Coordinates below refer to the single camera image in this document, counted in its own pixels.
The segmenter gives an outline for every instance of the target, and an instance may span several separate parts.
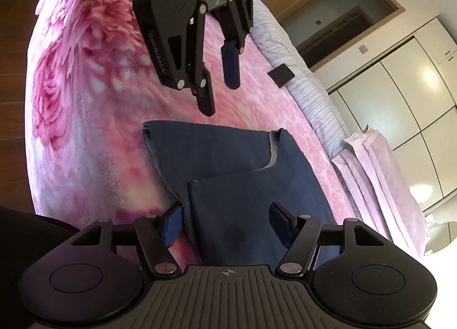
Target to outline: dark blue garment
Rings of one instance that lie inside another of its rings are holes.
[[[284,129],[276,134],[150,121],[145,140],[204,264],[267,264],[284,256],[269,206],[335,224],[311,165]],[[338,254],[323,248],[318,263]]]

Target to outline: pink floral blanket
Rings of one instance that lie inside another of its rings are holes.
[[[338,223],[354,216],[332,165],[289,92],[248,36],[241,88],[223,81],[223,35],[206,18],[204,62],[216,114],[190,90],[163,87],[141,38],[132,0],[40,0],[27,64],[26,151],[35,210],[79,228],[162,214],[174,199],[143,142],[142,123],[175,120],[271,131],[286,128],[308,158]],[[172,247],[181,265],[197,259],[185,236]]]

